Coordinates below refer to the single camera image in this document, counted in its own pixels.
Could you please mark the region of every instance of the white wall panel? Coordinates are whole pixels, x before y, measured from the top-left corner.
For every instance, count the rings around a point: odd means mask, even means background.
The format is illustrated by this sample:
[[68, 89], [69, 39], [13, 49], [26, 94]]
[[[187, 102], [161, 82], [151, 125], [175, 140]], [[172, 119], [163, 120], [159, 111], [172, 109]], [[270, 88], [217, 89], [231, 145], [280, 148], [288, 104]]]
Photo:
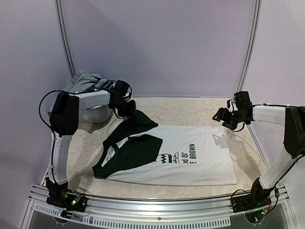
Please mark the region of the white wall panel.
[[254, 0], [65, 0], [76, 69], [128, 81], [135, 96], [229, 97]]
[[[297, 0], [263, 1], [254, 51], [244, 90], [255, 104], [305, 105], [305, 3]], [[284, 128], [252, 123], [268, 164], [279, 155]], [[301, 229], [305, 229], [305, 160], [284, 183]]]
[[39, 119], [39, 101], [70, 77], [54, 1], [3, 0], [0, 15], [0, 228], [11, 229], [50, 159], [51, 132]]

